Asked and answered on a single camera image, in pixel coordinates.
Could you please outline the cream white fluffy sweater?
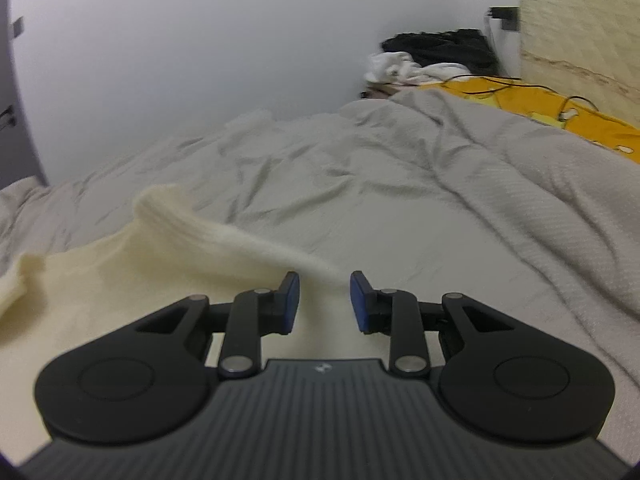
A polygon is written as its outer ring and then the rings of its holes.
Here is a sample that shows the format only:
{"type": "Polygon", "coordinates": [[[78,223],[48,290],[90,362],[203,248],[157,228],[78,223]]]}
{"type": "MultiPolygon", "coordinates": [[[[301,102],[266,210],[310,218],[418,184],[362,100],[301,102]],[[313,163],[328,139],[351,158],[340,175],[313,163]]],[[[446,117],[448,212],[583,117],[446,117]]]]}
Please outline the cream white fluffy sweater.
{"type": "Polygon", "coordinates": [[[173,185],[134,201],[117,233],[57,254],[25,252],[1,279],[1,448],[21,462],[48,436],[35,406],[53,358],[190,295],[216,302],[300,277],[294,330],[271,336],[270,358],[379,358],[385,344],[357,330],[346,278],[326,262],[198,216],[173,185]]]}

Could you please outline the grey bedroom door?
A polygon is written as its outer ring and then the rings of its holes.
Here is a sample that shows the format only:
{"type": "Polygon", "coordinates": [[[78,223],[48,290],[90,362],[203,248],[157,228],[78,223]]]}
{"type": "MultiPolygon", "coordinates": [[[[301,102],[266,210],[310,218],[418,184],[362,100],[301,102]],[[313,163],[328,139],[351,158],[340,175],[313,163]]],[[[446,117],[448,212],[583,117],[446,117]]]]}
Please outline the grey bedroom door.
{"type": "Polygon", "coordinates": [[[0,110],[12,105],[16,118],[16,125],[13,128],[1,130],[0,134],[1,187],[5,188],[28,177],[35,177],[41,184],[47,184],[48,179],[42,169],[35,144],[32,142],[18,91],[12,50],[14,26],[10,19],[9,0],[1,0],[0,18],[0,110]]]}

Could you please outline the black clothing pile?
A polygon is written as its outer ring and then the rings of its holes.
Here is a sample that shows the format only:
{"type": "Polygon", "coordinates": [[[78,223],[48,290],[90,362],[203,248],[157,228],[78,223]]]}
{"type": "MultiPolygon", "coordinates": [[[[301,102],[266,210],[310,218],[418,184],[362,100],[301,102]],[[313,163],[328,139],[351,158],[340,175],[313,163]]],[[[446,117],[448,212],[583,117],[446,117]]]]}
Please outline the black clothing pile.
{"type": "Polygon", "coordinates": [[[458,63],[472,74],[497,76],[500,62],[478,29],[452,32],[404,32],[381,42],[383,52],[406,52],[421,66],[458,63]]]}

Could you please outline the grey patterned bed duvet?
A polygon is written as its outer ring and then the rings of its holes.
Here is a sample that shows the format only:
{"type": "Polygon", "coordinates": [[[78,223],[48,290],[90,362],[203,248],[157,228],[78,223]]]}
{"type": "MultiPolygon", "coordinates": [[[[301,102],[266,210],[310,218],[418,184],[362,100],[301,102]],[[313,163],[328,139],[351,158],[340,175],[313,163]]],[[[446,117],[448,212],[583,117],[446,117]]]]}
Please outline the grey patterned bed duvet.
{"type": "Polygon", "coordinates": [[[1,278],[25,252],[117,233],[148,188],[200,217],[422,298],[460,290],[593,352],[612,419],[639,414],[639,167],[539,122],[440,91],[278,122],[241,117],[81,179],[1,193],[1,278]]]}

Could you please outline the yellow bed sheet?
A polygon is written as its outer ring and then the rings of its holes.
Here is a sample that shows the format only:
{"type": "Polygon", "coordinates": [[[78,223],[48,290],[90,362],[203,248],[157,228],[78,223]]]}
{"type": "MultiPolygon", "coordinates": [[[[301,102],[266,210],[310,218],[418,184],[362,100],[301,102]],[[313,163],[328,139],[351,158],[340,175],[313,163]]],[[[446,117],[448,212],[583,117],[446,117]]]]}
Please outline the yellow bed sheet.
{"type": "Polygon", "coordinates": [[[581,136],[633,162],[639,162],[639,129],[604,114],[582,96],[562,96],[539,84],[519,79],[475,76],[422,84],[477,104],[498,108],[581,136]]]}

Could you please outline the white crumpled garment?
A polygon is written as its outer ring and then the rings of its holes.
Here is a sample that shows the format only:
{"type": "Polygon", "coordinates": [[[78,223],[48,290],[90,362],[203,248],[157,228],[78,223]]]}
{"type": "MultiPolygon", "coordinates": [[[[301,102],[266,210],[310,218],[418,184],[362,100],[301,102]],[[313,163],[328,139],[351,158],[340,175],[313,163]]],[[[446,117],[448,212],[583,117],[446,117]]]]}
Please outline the white crumpled garment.
{"type": "Polygon", "coordinates": [[[364,80],[369,84],[420,86],[447,80],[469,79],[472,73],[459,63],[422,66],[407,52],[381,52],[368,58],[364,80]]]}

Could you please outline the cream woven headboard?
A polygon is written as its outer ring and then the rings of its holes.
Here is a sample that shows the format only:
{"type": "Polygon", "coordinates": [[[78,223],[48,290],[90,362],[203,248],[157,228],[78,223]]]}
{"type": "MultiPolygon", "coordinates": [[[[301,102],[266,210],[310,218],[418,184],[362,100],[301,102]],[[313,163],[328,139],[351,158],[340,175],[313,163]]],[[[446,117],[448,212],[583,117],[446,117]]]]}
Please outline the cream woven headboard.
{"type": "Polygon", "coordinates": [[[639,125],[639,0],[520,0],[521,75],[639,125]]]}

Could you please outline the black wall charger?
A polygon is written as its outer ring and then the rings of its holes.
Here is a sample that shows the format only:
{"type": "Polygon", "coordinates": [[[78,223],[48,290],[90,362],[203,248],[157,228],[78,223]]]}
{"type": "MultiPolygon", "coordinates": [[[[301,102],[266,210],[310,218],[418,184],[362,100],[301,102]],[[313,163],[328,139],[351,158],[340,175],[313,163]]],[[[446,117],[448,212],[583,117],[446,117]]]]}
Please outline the black wall charger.
{"type": "Polygon", "coordinates": [[[520,30],[520,9],[518,6],[491,6],[489,16],[500,22],[502,30],[518,32],[520,30]]]}

